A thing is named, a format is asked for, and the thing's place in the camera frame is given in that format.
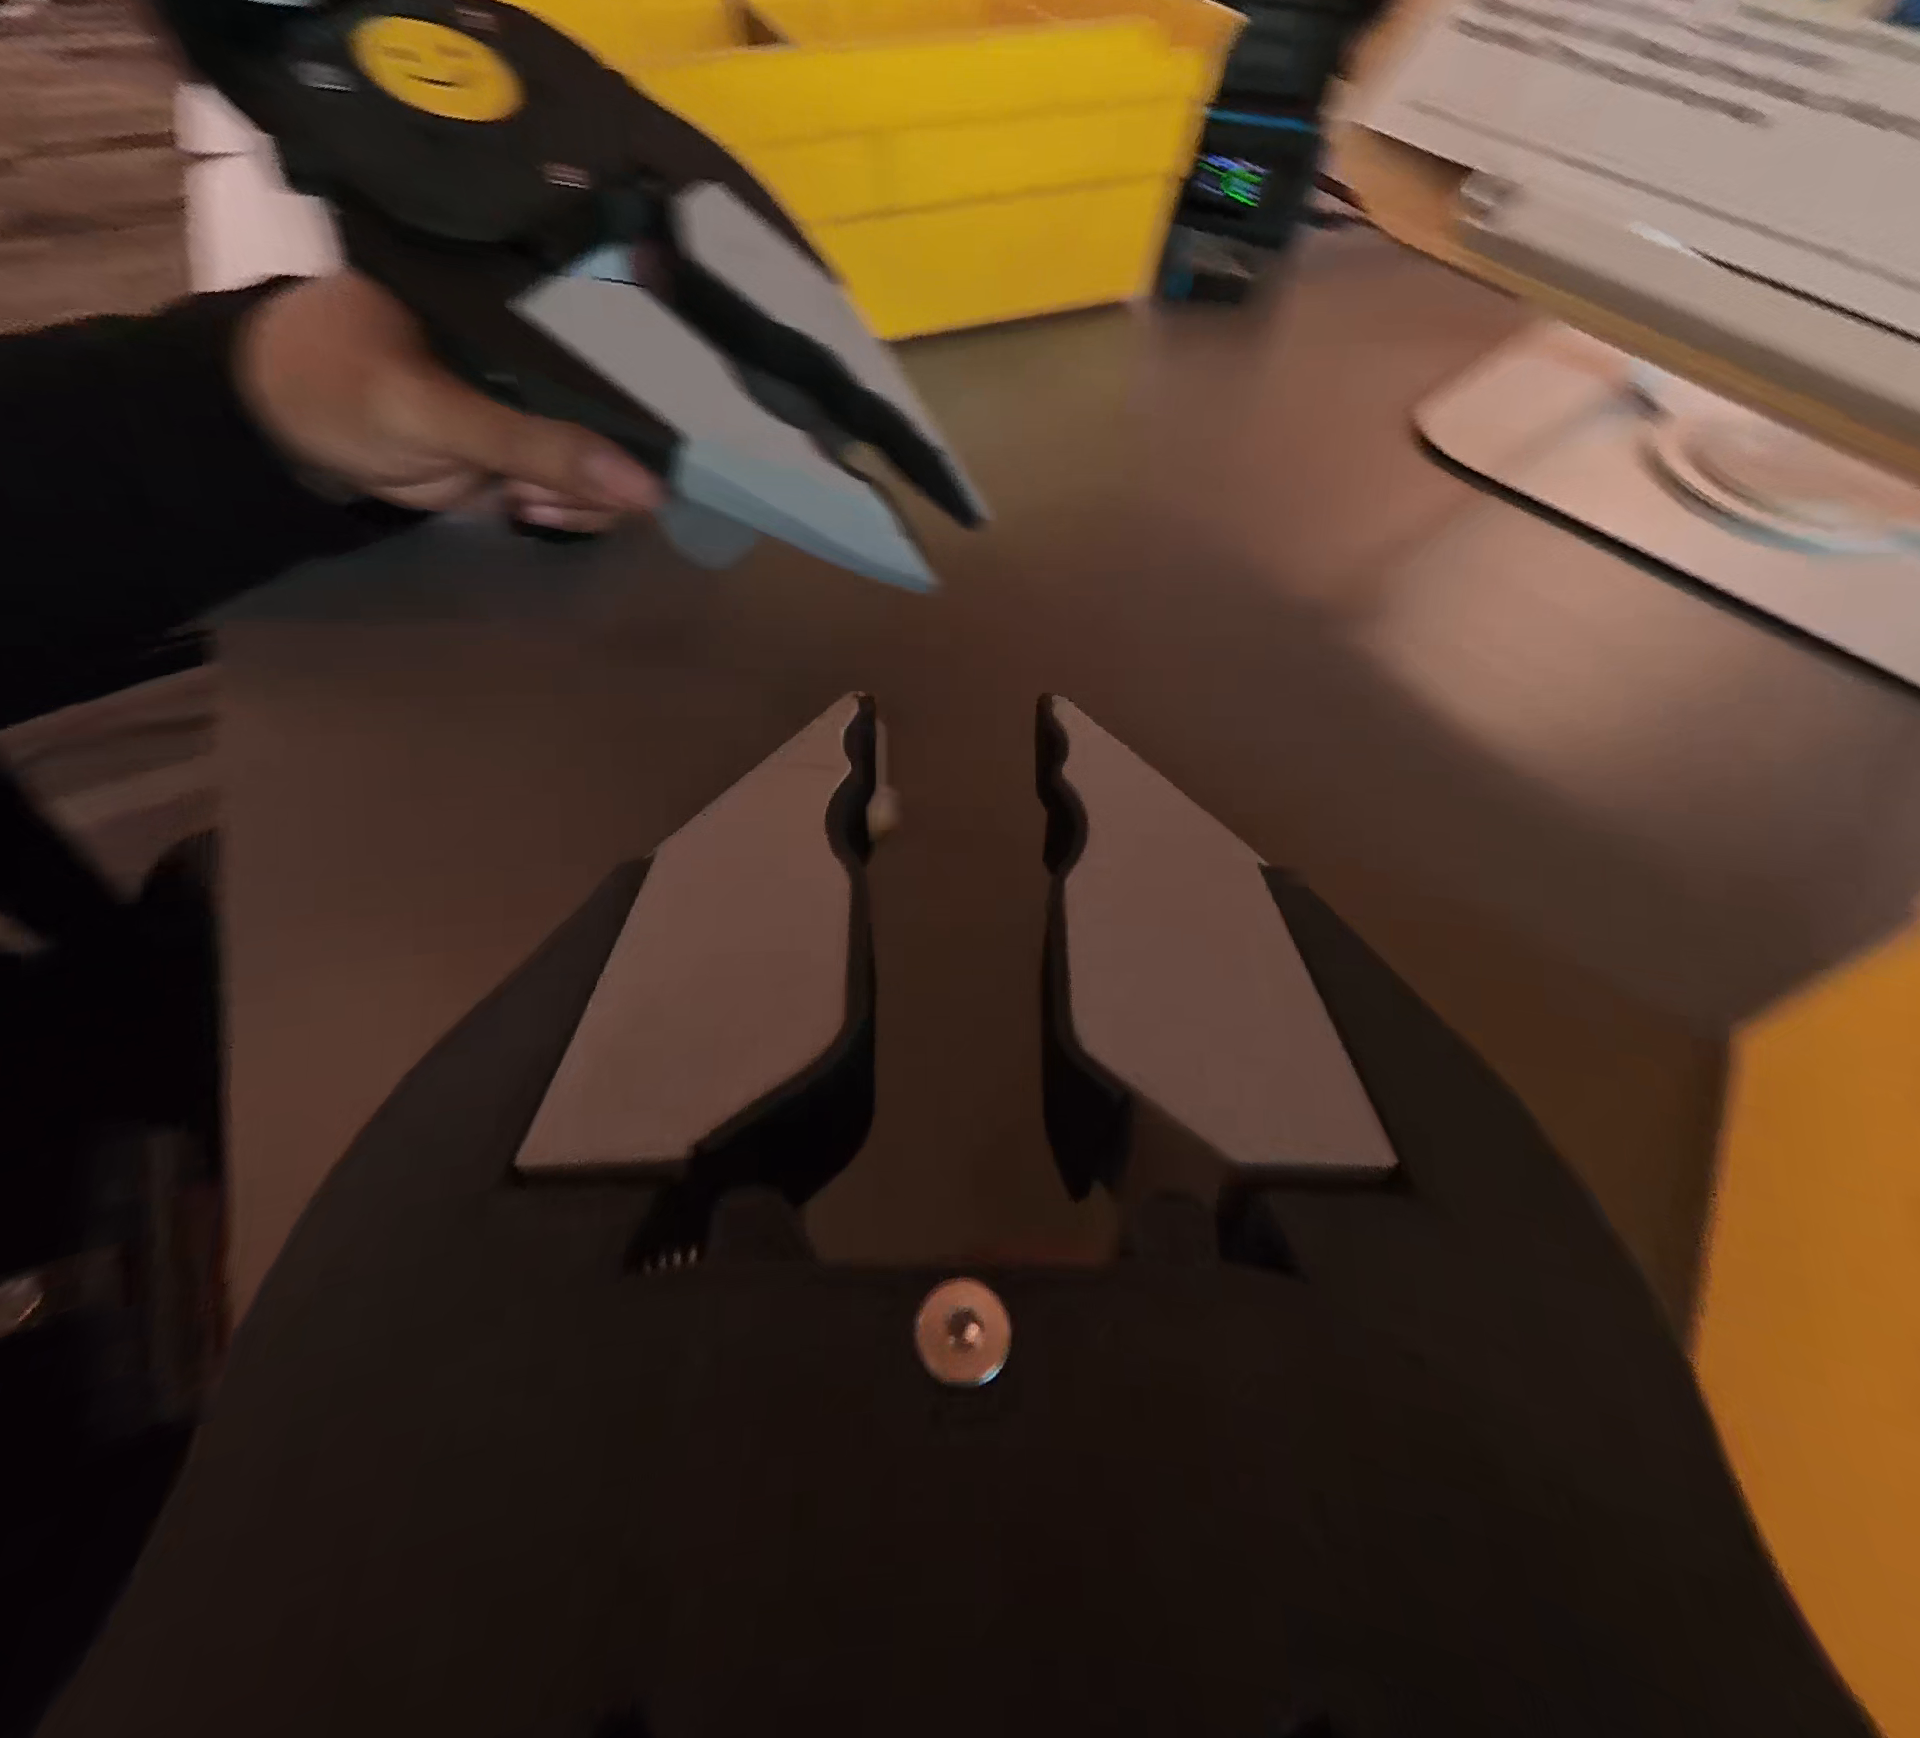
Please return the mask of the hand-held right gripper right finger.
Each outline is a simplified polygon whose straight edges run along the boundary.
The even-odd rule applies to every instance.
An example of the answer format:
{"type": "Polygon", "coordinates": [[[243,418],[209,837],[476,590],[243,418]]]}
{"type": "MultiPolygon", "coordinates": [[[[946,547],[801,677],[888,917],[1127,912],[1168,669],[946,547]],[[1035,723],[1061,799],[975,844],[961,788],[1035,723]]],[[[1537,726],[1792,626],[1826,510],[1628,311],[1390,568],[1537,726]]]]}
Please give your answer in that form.
{"type": "Polygon", "coordinates": [[[1035,745],[1043,1130],[1068,1198],[1394,1174],[1261,855],[1061,694],[1035,745]]]}

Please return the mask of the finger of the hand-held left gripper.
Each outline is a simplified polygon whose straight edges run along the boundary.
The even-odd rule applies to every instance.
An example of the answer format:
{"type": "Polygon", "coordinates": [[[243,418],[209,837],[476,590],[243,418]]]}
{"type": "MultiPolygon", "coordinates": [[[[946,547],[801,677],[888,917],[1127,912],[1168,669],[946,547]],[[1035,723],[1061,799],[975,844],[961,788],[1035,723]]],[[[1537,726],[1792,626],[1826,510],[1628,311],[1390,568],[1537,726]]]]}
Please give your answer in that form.
{"type": "Polygon", "coordinates": [[[988,504],[893,348],[788,228],[718,181],[663,203],[674,306],[736,367],[776,381],[834,433],[875,448],[965,529],[988,504]]]}
{"type": "Polygon", "coordinates": [[[937,589],[891,502],[759,404],[722,355],[651,292],[551,276],[511,308],[672,435],[666,473],[680,502],[876,583],[937,589]]]}

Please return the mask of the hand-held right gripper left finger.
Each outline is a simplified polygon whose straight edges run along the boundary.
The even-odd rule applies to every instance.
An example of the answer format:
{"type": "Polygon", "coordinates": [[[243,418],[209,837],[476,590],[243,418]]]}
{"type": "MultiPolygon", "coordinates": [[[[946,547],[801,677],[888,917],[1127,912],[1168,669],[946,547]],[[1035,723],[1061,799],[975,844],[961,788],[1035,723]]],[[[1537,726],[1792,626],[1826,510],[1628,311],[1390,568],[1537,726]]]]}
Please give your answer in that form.
{"type": "Polygon", "coordinates": [[[875,1117],[876,706],[842,694],[649,855],[515,1153],[526,1181],[804,1203],[875,1117]]]}

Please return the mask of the yellow divided bin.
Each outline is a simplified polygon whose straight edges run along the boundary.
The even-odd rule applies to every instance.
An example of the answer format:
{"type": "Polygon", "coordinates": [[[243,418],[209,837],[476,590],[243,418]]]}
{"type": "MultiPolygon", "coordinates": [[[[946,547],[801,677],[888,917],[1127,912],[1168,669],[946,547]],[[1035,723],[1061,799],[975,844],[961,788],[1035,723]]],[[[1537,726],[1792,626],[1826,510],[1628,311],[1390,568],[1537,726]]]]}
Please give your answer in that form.
{"type": "Polygon", "coordinates": [[[773,190],[884,340],[1127,303],[1156,274],[1241,16],[1212,0],[498,0],[773,190]]]}

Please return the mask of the person's left forearm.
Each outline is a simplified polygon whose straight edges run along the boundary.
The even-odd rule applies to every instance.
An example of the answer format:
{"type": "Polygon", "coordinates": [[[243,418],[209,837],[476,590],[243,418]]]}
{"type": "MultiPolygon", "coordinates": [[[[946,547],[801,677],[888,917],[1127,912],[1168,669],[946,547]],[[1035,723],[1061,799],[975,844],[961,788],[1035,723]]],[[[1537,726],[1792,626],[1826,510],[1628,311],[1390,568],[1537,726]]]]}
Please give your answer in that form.
{"type": "Polygon", "coordinates": [[[241,327],[290,281],[2,340],[2,714],[80,700],[365,527],[241,404],[241,327]]]}

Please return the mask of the person's left hand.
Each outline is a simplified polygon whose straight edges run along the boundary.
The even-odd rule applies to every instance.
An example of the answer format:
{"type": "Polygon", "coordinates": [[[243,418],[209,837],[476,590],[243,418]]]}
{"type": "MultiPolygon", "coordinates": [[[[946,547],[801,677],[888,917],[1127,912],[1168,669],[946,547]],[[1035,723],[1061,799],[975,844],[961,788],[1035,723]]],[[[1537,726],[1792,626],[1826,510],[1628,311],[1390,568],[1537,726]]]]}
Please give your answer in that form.
{"type": "Polygon", "coordinates": [[[573,534],[664,504],[660,480],[611,440],[463,383],[415,318],[351,270],[259,295],[231,371],[251,424],[325,497],[423,514],[492,509],[573,534]]]}

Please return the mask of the small black adapter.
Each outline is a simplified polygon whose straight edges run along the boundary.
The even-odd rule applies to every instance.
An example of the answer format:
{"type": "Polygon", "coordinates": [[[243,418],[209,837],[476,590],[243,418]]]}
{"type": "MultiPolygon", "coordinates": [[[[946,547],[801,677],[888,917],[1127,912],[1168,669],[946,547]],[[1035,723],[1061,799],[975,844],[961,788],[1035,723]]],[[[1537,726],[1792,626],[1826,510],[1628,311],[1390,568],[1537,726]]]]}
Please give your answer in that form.
{"type": "Polygon", "coordinates": [[[1154,295],[1167,306],[1237,308],[1259,286],[1262,261],[1257,246],[1176,222],[1165,237],[1154,295]]]}

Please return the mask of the dark power station with display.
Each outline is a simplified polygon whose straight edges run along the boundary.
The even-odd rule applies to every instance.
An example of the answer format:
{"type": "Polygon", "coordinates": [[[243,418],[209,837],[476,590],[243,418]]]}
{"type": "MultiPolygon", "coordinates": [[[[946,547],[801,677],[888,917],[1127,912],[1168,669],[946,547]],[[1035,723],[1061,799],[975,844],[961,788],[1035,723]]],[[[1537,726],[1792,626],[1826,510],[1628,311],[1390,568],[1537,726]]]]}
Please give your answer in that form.
{"type": "Polygon", "coordinates": [[[1281,254],[1322,162],[1322,111],[1353,9],[1344,0],[1212,0],[1241,16],[1179,208],[1223,242],[1281,254]]]}

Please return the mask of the person's dark clothing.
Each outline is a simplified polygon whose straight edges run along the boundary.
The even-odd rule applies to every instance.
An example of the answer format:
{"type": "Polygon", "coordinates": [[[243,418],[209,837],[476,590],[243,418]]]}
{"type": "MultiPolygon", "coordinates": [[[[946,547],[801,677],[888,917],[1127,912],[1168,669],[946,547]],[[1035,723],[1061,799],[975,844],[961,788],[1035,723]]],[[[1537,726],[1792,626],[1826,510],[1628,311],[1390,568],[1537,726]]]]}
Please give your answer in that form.
{"type": "Polygon", "coordinates": [[[176,1484],[222,1347],[209,787],[133,875],[3,746],[2,1718],[31,1734],[176,1484]]]}

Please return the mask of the yellow open bin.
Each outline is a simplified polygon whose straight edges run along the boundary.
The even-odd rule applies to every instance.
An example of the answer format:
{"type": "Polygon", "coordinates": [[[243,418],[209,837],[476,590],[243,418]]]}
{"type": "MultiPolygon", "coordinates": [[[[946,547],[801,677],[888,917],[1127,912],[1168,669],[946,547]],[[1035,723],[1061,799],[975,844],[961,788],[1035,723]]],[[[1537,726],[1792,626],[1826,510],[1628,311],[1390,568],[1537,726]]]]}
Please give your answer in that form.
{"type": "Polygon", "coordinates": [[[1693,1363],[1817,1639],[1918,1732],[1918,928],[1731,1037],[1693,1363]]]}

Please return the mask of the printed instruction sheet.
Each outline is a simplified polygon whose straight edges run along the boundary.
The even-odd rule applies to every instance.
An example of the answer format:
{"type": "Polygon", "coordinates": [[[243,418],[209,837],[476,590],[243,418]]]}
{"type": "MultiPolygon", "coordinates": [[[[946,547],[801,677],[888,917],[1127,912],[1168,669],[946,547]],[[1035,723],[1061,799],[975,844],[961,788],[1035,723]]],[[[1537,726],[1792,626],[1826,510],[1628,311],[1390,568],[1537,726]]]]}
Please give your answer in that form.
{"type": "Polygon", "coordinates": [[[1916,0],[1438,0],[1363,122],[1916,336],[1916,0]]]}

